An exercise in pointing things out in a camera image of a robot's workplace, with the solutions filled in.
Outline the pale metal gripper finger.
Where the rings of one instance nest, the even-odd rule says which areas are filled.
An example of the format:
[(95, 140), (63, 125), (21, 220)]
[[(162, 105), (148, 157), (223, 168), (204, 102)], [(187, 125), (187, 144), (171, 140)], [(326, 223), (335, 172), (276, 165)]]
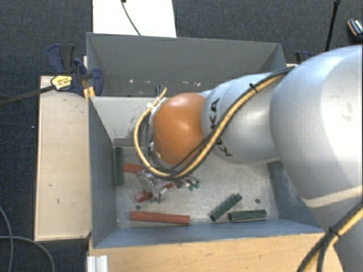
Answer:
[(156, 185), (153, 189), (153, 200), (157, 203), (161, 203), (163, 201), (163, 195), (168, 190), (166, 185)]
[(137, 179), (139, 180), (144, 191), (152, 193), (154, 191), (154, 176), (149, 172), (137, 173)]

